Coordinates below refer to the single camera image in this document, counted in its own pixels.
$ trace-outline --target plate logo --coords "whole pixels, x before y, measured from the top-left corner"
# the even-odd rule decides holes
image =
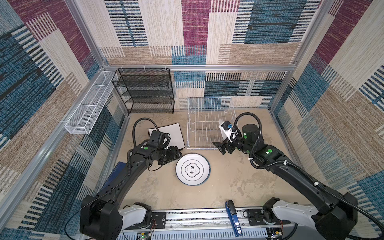
[[[187,165],[184,170],[189,177],[194,177],[200,173],[200,168],[194,162]]]

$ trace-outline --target blue stapler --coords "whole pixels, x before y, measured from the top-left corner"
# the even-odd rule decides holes
[[[236,215],[236,208],[232,200],[228,200],[225,202],[225,209],[227,210],[229,220],[231,221],[233,230],[235,231],[235,236],[239,237],[243,235],[243,232],[241,231],[239,219]]]

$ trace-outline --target red wire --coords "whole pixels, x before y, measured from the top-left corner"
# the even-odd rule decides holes
[[[155,225],[156,225],[156,219],[153,219],[153,225],[152,225],[151,229],[149,230],[149,233],[151,233],[152,228],[153,228],[153,232],[155,232],[155,228],[156,228]]]
[[[283,238],[283,221],[280,220],[281,223],[281,238]]]

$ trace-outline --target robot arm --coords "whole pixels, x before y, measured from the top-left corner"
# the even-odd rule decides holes
[[[258,125],[243,126],[243,134],[236,123],[243,115],[251,115]],[[249,154],[251,165],[256,169],[265,169],[284,179],[302,193],[313,205],[301,206],[289,204],[272,198],[263,206],[264,219],[272,223],[280,220],[291,220],[316,229],[327,240],[365,239],[349,235],[358,221],[357,212],[370,218],[383,231],[384,225],[372,215],[357,206],[357,199],[350,193],[340,192],[317,181],[302,168],[294,164],[282,151],[264,143],[261,122],[252,113],[240,114],[234,125],[226,121],[219,126],[227,136],[223,142],[213,144],[224,155],[235,149]]]
[[[96,240],[115,240],[121,229],[136,223],[145,228],[151,223],[152,209],[146,204],[135,203],[129,208],[118,209],[129,189],[153,161],[163,166],[182,156],[177,147],[168,147],[170,137],[168,134],[166,140],[166,135],[153,130],[149,140],[128,151],[127,165],[114,179],[108,179],[95,197],[88,195],[83,199],[80,211],[81,233]]]

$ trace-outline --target white wire basket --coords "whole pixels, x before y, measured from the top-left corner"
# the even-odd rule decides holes
[[[65,124],[70,134],[90,134],[113,89],[112,78],[117,78],[115,72],[104,71],[98,76]]]
[[[187,149],[217,149],[222,142],[220,121],[236,119],[231,98],[188,98]]]

